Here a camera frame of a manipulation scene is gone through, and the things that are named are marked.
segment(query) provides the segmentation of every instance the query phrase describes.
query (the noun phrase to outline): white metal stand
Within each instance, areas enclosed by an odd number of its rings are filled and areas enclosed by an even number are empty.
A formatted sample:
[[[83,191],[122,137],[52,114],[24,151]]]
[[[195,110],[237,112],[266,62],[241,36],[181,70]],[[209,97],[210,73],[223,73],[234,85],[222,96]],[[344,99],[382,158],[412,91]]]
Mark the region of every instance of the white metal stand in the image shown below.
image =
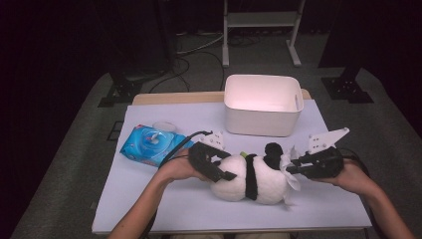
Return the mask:
[[[229,13],[224,0],[223,67],[229,67],[228,29],[238,27],[293,27],[292,38],[286,41],[295,67],[302,65],[295,49],[299,25],[306,0],[301,0],[296,12]]]

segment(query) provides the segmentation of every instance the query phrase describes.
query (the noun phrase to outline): panda's white body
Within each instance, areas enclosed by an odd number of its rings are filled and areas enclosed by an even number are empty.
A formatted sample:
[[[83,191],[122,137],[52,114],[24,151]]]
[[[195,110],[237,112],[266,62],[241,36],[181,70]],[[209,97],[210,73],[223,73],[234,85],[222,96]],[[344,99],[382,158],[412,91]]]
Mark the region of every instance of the panda's white body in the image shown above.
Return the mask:
[[[255,156],[253,160],[257,180],[258,195],[255,200],[262,204],[276,204],[282,201],[290,189],[288,179],[281,170],[269,167],[262,156]],[[218,166],[223,171],[230,171],[237,176],[231,180],[219,180],[211,184],[212,192],[227,201],[239,201],[245,198],[247,162],[241,155],[232,155]]]

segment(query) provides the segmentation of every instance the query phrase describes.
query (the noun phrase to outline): white tabletop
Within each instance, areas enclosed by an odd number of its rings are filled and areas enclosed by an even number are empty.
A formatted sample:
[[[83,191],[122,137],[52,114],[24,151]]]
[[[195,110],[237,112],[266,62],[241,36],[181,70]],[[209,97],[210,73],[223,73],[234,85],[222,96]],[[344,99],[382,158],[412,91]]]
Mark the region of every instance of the white tabletop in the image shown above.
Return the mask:
[[[94,233],[109,233],[156,172],[156,167],[129,160],[119,150],[136,125],[152,126],[157,121],[175,124],[177,132],[185,135],[199,130],[222,130],[225,150],[232,154],[246,151],[264,155],[265,145],[269,142],[279,143],[283,150],[294,145],[299,152],[305,153],[310,134],[327,132],[313,100],[305,101],[294,133],[289,137],[227,132],[223,103],[129,106],[97,208]],[[227,202],[214,196],[207,182],[196,178],[175,181],[164,193],[151,233],[356,229],[371,226],[357,195],[330,184],[310,181],[301,175],[297,177],[302,190],[292,191],[293,205],[289,206],[283,202],[262,205],[250,199]]]

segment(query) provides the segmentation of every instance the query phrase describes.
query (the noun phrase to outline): gray floor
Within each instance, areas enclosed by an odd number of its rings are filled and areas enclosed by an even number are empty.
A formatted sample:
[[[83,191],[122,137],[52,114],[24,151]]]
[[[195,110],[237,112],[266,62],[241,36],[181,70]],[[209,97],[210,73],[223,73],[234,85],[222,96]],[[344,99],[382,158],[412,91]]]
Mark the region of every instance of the gray floor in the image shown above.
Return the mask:
[[[390,196],[411,230],[422,235],[422,140],[386,95],[380,82],[365,70],[357,81],[374,104],[349,104],[330,99],[320,78],[336,77],[342,69],[319,69],[317,63],[327,35],[299,35],[298,54],[303,65],[295,68],[285,46],[286,35],[267,36],[249,47],[230,48],[230,67],[221,68],[215,57],[193,54],[184,57],[189,70],[182,75],[191,92],[219,91],[233,74],[291,76],[310,91],[328,129],[347,126],[350,133],[337,146],[353,149],[366,163],[371,176]],[[184,36],[179,51],[210,41],[210,37]],[[221,46],[202,50],[221,59]],[[174,71],[186,63],[176,61]],[[160,80],[144,84],[148,93]],[[108,74],[93,87],[53,163],[16,228],[13,238],[101,238],[91,233],[96,206],[106,182],[116,141],[106,140],[113,124],[123,120],[127,104],[98,108],[112,84]],[[154,93],[186,92],[176,78],[154,88]],[[299,238],[365,238],[363,231],[301,232]],[[369,238],[378,238],[369,229]]]

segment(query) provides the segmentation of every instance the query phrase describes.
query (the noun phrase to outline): panda's black ear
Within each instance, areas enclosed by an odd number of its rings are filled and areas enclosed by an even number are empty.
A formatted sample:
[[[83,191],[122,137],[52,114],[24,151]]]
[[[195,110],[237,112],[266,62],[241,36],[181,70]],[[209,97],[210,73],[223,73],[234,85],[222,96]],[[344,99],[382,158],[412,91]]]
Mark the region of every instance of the panda's black ear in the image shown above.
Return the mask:
[[[265,163],[273,170],[280,170],[280,160],[283,155],[282,147],[276,142],[270,142],[265,146]]]

